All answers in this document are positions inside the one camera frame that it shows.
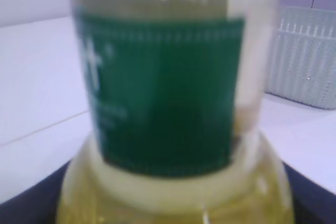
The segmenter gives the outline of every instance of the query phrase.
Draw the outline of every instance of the yellow liquid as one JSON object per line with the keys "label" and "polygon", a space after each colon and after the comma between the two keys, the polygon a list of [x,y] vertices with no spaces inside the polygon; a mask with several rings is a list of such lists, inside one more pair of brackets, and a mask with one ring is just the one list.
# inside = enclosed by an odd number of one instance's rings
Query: yellow liquid
{"label": "yellow liquid", "polygon": [[283,167],[264,139],[259,144],[256,165],[246,173],[243,183],[237,182],[243,188],[239,188],[236,194],[229,198],[223,195],[223,202],[203,210],[186,213],[179,211],[175,214],[131,206],[129,201],[114,197],[92,170],[89,157],[91,147],[88,142],[70,165],[65,177],[58,224],[293,223],[290,191]]}

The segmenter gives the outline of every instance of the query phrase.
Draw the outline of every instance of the green label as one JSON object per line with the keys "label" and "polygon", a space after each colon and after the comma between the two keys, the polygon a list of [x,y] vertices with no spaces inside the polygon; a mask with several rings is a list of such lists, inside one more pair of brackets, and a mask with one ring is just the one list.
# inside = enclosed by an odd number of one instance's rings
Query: green label
{"label": "green label", "polygon": [[205,174],[229,163],[242,20],[75,18],[107,163],[163,177]]}

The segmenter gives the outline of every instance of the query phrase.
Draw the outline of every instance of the white container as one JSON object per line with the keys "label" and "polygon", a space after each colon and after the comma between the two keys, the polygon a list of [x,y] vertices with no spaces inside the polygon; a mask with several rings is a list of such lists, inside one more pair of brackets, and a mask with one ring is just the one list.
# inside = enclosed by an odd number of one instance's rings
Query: white container
{"label": "white container", "polygon": [[336,109],[336,12],[284,7],[279,27],[266,92]]}

